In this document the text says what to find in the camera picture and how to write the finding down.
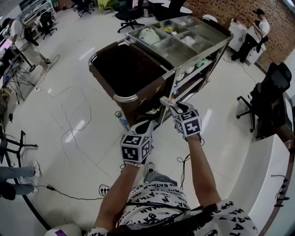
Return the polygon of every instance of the jeans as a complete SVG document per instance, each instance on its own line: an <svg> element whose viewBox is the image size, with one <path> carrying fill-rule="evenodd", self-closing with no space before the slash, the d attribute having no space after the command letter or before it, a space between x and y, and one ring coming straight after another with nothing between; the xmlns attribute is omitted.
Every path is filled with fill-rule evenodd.
<svg viewBox="0 0 295 236"><path fill-rule="evenodd" d="M147 182L153 182L153 181L164 182L164 183L172 183L172 184L177 186L177 182L170 179L166 175L162 175L162 174L160 174L158 172L155 172L155 171L148 172L146 174L146 176L144 177L143 182L147 183Z"/></svg>
<svg viewBox="0 0 295 236"><path fill-rule="evenodd" d="M240 59L240 62L244 62L251 51L251 49L255 46L257 46L256 40L249 34L246 35L245 42L240 47L240 50L236 53L234 53L231 56L231 59L233 61Z"/></svg>
<svg viewBox="0 0 295 236"><path fill-rule="evenodd" d="M22 184L11 184L6 182L7 179L14 179L18 177L33 177L35 170L33 167L2 167L0 166L0 183L11 186L15 189L16 195L27 195L34 191L33 186Z"/></svg>

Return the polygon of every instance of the white tile floor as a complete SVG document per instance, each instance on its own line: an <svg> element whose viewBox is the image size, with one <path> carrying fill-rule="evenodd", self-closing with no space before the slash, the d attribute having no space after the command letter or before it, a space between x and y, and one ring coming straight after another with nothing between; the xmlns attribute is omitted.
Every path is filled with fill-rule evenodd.
<svg viewBox="0 0 295 236"><path fill-rule="evenodd" d="M118 106L89 72L88 59L94 52L123 38L126 31L117 33L120 21L113 13L102 15L95 11L79 18L69 9L58 13L58 21L58 30L51 37L39 40L39 50L51 59L60 54L59 61L40 84L41 91L28 91L25 102L16 107L6 133L19 137L20 130L24 130L26 143L39 145L36 150L26 149L23 155L23 165L34 159L40 163L41 177L37 184L50 184L78 198L97 198L99 185L111 186L120 174L119 142L124 129L114 116ZM138 20L144 24L154 21L153 18ZM244 67L257 82L264 78L255 66ZM30 74L32 81L40 79L40 71L37 68ZM236 114L245 109L236 98L247 97L255 81L237 63L223 60L210 80L190 102L201 116L212 109L202 135L203 148L218 191L222 198L227 198L253 137L249 132L250 117L236 119ZM171 119L154 132L153 145L149 160L159 172L180 182L182 164L177 162L177 157L184 159L188 146L174 130ZM184 191L190 206L196 207L190 162L185 173ZM85 229L93 225L101 203L101 200L70 199L44 188L30 198L51 226L74 222Z"/></svg>

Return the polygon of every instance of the tripod stand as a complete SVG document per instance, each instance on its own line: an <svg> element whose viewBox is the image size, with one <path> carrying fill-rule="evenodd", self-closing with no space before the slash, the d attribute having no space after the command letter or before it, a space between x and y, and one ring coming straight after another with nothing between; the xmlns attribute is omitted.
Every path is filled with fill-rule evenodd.
<svg viewBox="0 0 295 236"><path fill-rule="evenodd" d="M0 163L3 162L3 158L6 152L10 152L10 153L14 153L17 155L17 159L18 159L18 166L21 167L21 162L20 162L20 151L22 150L23 147L34 147L37 148L38 145L37 144L24 144L24 136L25 136L25 132L21 131L20 132L20 140L19 142L10 140L8 138L6 138L6 135L3 133L2 131L2 127L0 126L0 139L1 139L1 143L0 143ZM12 150L7 148L8 143L12 143L14 145L19 146L18 150Z"/></svg>

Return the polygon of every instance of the glove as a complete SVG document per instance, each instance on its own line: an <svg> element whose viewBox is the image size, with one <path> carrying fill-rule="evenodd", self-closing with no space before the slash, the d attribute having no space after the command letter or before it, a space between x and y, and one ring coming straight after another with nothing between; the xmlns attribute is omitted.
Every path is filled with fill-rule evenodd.
<svg viewBox="0 0 295 236"><path fill-rule="evenodd" d="M125 164L143 167L152 151L153 121L145 120L133 125L120 143Z"/></svg>
<svg viewBox="0 0 295 236"><path fill-rule="evenodd" d="M182 133L185 138L198 135L202 131L201 119L194 106L186 102L177 102L178 107L183 111L179 113L174 107L170 106L170 112L173 116L175 129Z"/></svg>

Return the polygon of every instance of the brick wall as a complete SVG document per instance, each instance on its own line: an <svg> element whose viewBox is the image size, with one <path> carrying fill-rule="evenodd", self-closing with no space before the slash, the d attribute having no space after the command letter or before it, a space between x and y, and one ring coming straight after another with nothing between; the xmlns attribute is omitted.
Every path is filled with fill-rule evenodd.
<svg viewBox="0 0 295 236"><path fill-rule="evenodd" d="M258 62L266 70L271 62L285 61L295 48L295 14L282 0L187 0L184 6L191 9L196 17L213 15L226 28L232 18L250 27L247 18L252 21L256 19L252 10L263 9L271 31L268 35L270 39L265 44L266 51Z"/></svg>

